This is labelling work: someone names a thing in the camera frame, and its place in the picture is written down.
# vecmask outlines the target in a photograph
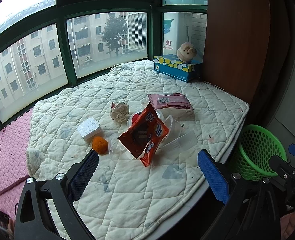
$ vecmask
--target green plastic basket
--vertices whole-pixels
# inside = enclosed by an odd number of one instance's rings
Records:
[[[269,166],[272,155],[278,155],[286,161],[285,150],[278,138],[263,127],[250,124],[241,131],[229,167],[247,180],[275,177],[277,173]]]

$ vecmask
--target tree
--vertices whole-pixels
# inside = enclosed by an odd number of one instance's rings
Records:
[[[102,42],[106,42],[107,46],[109,48],[109,52],[107,54],[110,54],[111,52],[116,50],[116,54],[118,56],[118,48],[121,47],[121,37],[122,35],[126,34],[127,26],[126,26],[126,20],[123,20],[121,16],[118,18],[115,18],[114,16],[111,16],[109,19],[107,19],[107,23],[105,24],[104,31],[102,32]]]

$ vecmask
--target orange ball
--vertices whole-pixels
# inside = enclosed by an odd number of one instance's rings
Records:
[[[100,136],[94,137],[92,140],[92,149],[98,154],[104,155],[108,150],[108,142]]]

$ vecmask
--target bed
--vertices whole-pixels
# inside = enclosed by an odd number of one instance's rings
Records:
[[[110,118],[110,104],[125,102],[131,115],[141,108],[148,93],[182,93],[194,107],[194,120],[181,121],[193,130],[198,144],[176,155],[155,154],[145,168],[139,160],[115,162],[100,156],[99,166],[74,207],[96,239],[145,239],[163,221],[204,189],[197,164],[205,148],[220,161],[231,152],[249,110],[247,103],[210,84],[185,83],[154,70],[149,60],[125,63],[58,95],[39,101],[32,113],[26,151],[29,174],[37,180],[52,179],[81,161],[91,148],[76,127],[89,117],[98,120],[102,136],[126,131],[126,121]],[[62,237],[67,233],[51,200],[48,202]]]

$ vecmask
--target brick wall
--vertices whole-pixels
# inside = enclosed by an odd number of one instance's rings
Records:
[[[196,47],[198,55],[196,59],[203,59],[205,36],[206,36],[207,14],[194,13],[192,16],[192,40],[191,43]]]

